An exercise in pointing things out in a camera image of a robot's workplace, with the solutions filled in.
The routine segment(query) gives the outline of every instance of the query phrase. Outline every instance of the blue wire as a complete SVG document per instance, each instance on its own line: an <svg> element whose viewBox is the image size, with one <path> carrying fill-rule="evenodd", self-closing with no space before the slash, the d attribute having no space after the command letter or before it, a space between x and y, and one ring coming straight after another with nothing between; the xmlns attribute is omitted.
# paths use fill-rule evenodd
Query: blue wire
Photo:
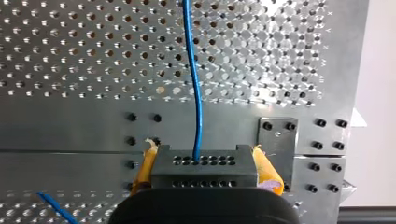
<svg viewBox="0 0 396 224"><path fill-rule="evenodd" d="M72 215L70 215L66 210L63 210L61 206L48 194L38 192L37 195L43 200L44 202L48 203L55 212L59 213L61 217L66 219L71 224L78 224L78 222L74 219Z"/></svg>
<svg viewBox="0 0 396 224"><path fill-rule="evenodd" d="M183 18L184 18L184 34L186 36L186 48L187 48L187 54L189 55L192 86L194 87L194 96L195 96L196 130L195 130L195 141L194 141L194 150L192 152L192 157L194 160L197 161L199 160L201 141L202 141L202 101L201 101L201 91L199 87L198 74L195 67L194 45L192 44L190 0L183 0Z"/></svg>

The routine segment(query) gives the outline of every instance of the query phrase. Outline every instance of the metal plate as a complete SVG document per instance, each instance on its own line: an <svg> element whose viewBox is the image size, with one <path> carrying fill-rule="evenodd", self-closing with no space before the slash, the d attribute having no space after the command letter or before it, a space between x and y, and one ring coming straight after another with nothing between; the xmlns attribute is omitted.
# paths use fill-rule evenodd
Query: metal plate
<svg viewBox="0 0 396 224"><path fill-rule="evenodd" d="M261 118L258 144L287 185L291 185L298 120Z"/></svg>
<svg viewBox="0 0 396 224"><path fill-rule="evenodd" d="M191 148L194 104L179 3L1 1L0 149L17 157L18 152L38 150L93 156L141 151L149 147L147 137L159 137L175 149ZM260 118L292 117L299 121L297 155L345 155L333 143L347 145L349 127L341 128L336 121L350 121L367 3L194 2L195 47L205 98L203 148L254 145ZM314 31L308 32L311 26ZM137 115L136 121L127 119L130 113ZM153 120L155 114L162 116L161 122ZM318 119L327 125L316 125ZM314 141L323 149L312 148ZM67 165L74 167L75 161ZM99 161L86 164L100 167ZM45 164L35 160L32 166L43 170ZM0 176L5 182L10 176L25 176L26 170L4 166L0 163L7 171ZM118 166L107 170L120 171L114 167ZM92 171L96 182L103 181L104 170ZM119 186L122 179L114 176L111 182ZM326 181L333 176L315 178ZM10 183L5 190L21 186ZM321 199L318 194L315 199L301 195L304 204ZM337 203L327 205L327 212L336 211ZM312 211L302 218L317 223L315 214L324 209L308 208Z"/></svg>

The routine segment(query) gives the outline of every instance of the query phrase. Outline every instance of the blue cable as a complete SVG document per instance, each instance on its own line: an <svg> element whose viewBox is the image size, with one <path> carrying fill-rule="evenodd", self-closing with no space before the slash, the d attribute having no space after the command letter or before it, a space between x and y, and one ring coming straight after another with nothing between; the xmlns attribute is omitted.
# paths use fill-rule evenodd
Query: blue cable
<svg viewBox="0 0 396 224"><path fill-rule="evenodd" d="M192 157L195 161L199 160L201 141L202 141L202 101L201 91L199 87L198 74L195 67L194 59L194 45L192 43L191 33L191 14L190 14L190 0L183 0L183 18L184 18L184 34L186 36L186 49L189 55L190 71L192 76L192 86L194 87L195 96L195 141Z"/></svg>
<svg viewBox="0 0 396 224"><path fill-rule="evenodd" d="M37 195L41 198L41 200L48 203L53 208L53 210L55 210L55 212L59 213L61 217L66 219L70 224L78 224L74 217L70 215L66 210L63 210L61 206L48 194L38 192Z"/></svg>

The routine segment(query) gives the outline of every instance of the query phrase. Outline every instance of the black hole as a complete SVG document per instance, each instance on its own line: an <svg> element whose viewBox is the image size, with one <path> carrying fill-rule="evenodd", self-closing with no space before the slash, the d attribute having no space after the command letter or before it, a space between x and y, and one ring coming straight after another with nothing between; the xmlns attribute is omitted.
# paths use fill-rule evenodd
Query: black hole
<svg viewBox="0 0 396 224"><path fill-rule="evenodd" d="M136 145L136 139L134 137L128 137L128 139L126 140L126 143L130 146L134 146L134 145Z"/></svg>
<svg viewBox="0 0 396 224"><path fill-rule="evenodd" d="M181 187L182 187L182 188L186 188L186 187L188 187L188 186L189 186L189 181L184 180L184 181L181 182Z"/></svg>
<svg viewBox="0 0 396 224"><path fill-rule="evenodd" d="M236 181L230 181L230 183L228 183L228 186L236 187Z"/></svg>
<svg viewBox="0 0 396 224"><path fill-rule="evenodd" d="M206 181L201 181L201 187L207 187L207 182Z"/></svg>
<svg viewBox="0 0 396 224"><path fill-rule="evenodd" d="M220 185L221 187L227 187L227 186L228 186L228 185L227 185L227 182L224 181L224 180L220 181L219 185Z"/></svg>
<svg viewBox="0 0 396 224"><path fill-rule="evenodd" d="M218 182L217 181L210 181L210 187L217 187L218 186Z"/></svg>
<svg viewBox="0 0 396 224"><path fill-rule="evenodd" d="M195 181L195 180L191 181L191 186L192 186L193 188L198 187L198 181Z"/></svg>

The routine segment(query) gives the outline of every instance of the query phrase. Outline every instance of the black screw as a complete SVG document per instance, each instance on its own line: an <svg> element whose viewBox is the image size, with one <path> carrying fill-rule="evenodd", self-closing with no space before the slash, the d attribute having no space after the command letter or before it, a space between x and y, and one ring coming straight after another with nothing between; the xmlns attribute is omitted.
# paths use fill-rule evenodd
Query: black screw
<svg viewBox="0 0 396 224"><path fill-rule="evenodd" d="M347 127L347 121L338 119L335 124L341 128L346 128Z"/></svg>
<svg viewBox="0 0 396 224"><path fill-rule="evenodd" d="M306 186L306 190L312 192L312 193L316 193L318 192L318 188L315 185L307 185Z"/></svg>
<svg viewBox="0 0 396 224"><path fill-rule="evenodd" d="M340 189L337 186L335 186L335 185L328 185L327 189L329 191L333 192L333 193L336 193L336 192L340 191Z"/></svg>
<svg viewBox="0 0 396 224"><path fill-rule="evenodd" d="M134 137L128 137L126 139L126 143L130 146L134 146L136 144L136 139Z"/></svg>
<svg viewBox="0 0 396 224"><path fill-rule="evenodd" d="M340 165L333 163L331 166L332 170L334 170L335 172L341 172L343 170L343 167L341 167Z"/></svg>
<svg viewBox="0 0 396 224"><path fill-rule="evenodd" d="M286 124L286 129L289 131L294 131L296 129L296 125L293 123Z"/></svg>
<svg viewBox="0 0 396 224"><path fill-rule="evenodd" d="M317 119L317 120L315 120L315 123L319 126L319 127L324 127L324 126L326 126L326 124L327 124L327 122L326 122L326 120L324 120L324 119Z"/></svg>
<svg viewBox="0 0 396 224"><path fill-rule="evenodd" d="M136 168L136 166L138 165L138 163L136 161L127 161L126 162L126 166L130 169L134 169Z"/></svg>
<svg viewBox="0 0 396 224"><path fill-rule="evenodd" d="M317 163L311 162L309 164L309 169L317 172L320 170L320 166Z"/></svg>
<svg viewBox="0 0 396 224"><path fill-rule="evenodd" d="M262 127L267 130L267 131L271 131L272 130L272 124L270 122L264 122L264 124L262 125Z"/></svg>
<svg viewBox="0 0 396 224"><path fill-rule="evenodd" d="M128 115L127 119L130 121L135 121L135 120L137 120L137 115L134 113L131 113Z"/></svg>
<svg viewBox="0 0 396 224"><path fill-rule="evenodd" d="M163 118L159 114L154 115L153 119L155 122L158 122L158 123L161 122L161 120L163 120Z"/></svg>
<svg viewBox="0 0 396 224"><path fill-rule="evenodd" d="M339 150L344 150L344 148L345 148L345 145L343 143L340 143L340 142L334 142L332 144L332 146L337 148L337 149L339 149Z"/></svg>
<svg viewBox="0 0 396 224"><path fill-rule="evenodd" d="M321 144L320 142L312 142L312 147L321 150L323 149L323 144Z"/></svg>

